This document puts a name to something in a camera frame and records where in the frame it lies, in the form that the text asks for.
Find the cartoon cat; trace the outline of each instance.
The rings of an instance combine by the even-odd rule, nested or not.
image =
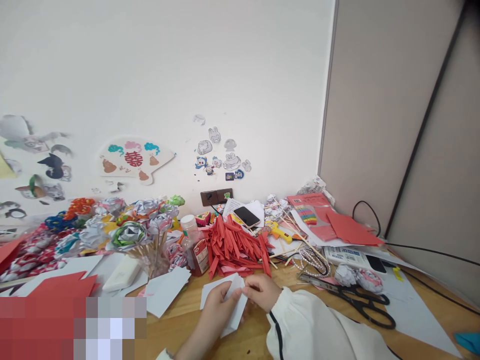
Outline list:
[[[223,162],[223,168],[225,170],[235,170],[237,169],[242,161],[238,156],[236,156],[233,152],[226,155],[226,160]]]
[[[198,143],[198,153],[200,155],[205,155],[211,152],[213,149],[212,143],[208,140],[202,140]]]
[[[65,200],[64,191],[60,184],[46,184],[43,186],[46,194],[53,199],[53,201],[63,201]]]
[[[209,163],[207,162],[206,157],[196,157],[196,164],[195,164],[195,169],[201,169],[203,167],[206,167]]]
[[[221,140],[219,130],[216,126],[213,127],[213,130],[211,128],[208,129],[208,136],[212,143],[219,143]]]

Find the bottle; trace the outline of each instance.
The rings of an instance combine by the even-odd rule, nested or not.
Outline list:
[[[209,268],[209,252],[207,242],[200,232],[195,216],[186,215],[180,219],[185,236],[181,247],[185,253],[188,267],[193,276],[202,276]]]

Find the wooden table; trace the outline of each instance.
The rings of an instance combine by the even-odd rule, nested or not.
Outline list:
[[[457,296],[422,273],[412,269],[408,269],[408,271],[433,288],[442,291],[443,294],[464,304]],[[283,264],[279,264],[278,270],[272,268],[272,277],[279,286],[287,286],[292,291],[307,290],[343,315],[378,330],[386,344],[402,359],[457,359],[447,352],[396,330],[383,329],[368,322],[346,301],[326,291],[317,290],[312,285],[297,284],[299,282],[297,281],[298,272],[296,267],[285,267]],[[408,278],[454,344],[456,344],[453,338],[454,333],[480,331],[480,316],[446,300],[412,277]],[[155,360],[165,348],[172,353],[180,348],[200,318],[202,288],[209,282],[207,273],[202,277],[191,277],[187,289],[176,297],[161,319],[147,314],[146,339],[135,340],[136,359]],[[139,291],[137,290],[131,295],[135,296]],[[250,306],[246,310],[244,323],[240,324],[237,331],[220,339],[205,359],[271,359],[266,345],[269,330],[270,324],[265,312],[259,307]],[[463,347],[456,346],[465,359],[478,359]]]

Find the yellow glue gun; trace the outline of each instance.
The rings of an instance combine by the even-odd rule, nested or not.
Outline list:
[[[284,231],[280,230],[279,229],[279,224],[275,221],[272,221],[271,222],[271,232],[273,234],[276,234],[278,236],[280,236],[283,240],[286,241],[287,244],[291,244],[292,243],[292,237],[290,235],[288,235],[287,233],[285,233]]]

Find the white wall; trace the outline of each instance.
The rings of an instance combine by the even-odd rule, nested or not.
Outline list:
[[[91,188],[113,179],[100,177],[95,161],[118,135],[148,137],[177,153],[150,186],[119,178],[127,184],[119,195],[128,202],[179,194],[187,200],[184,213],[200,213],[201,191],[233,187],[245,202],[290,195],[317,172],[334,5],[5,0],[0,114],[25,116],[35,134],[70,134],[60,141],[74,152],[65,162],[72,182],[61,182],[69,199],[93,196]],[[197,113],[206,116],[205,126],[192,122]],[[213,126],[223,140],[236,140],[242,161],[250,160],[245,179],[195,170],[194,149]],[[225,159],[223,143],[209,160]],[[20,178],[1,180],[2,201],[20,203],[29,215],[67,207],[66,201],[45,206],[13,190],[32,174],[45,174],[36,162],[47,153],[3,142],[0,150],[23,166]]]

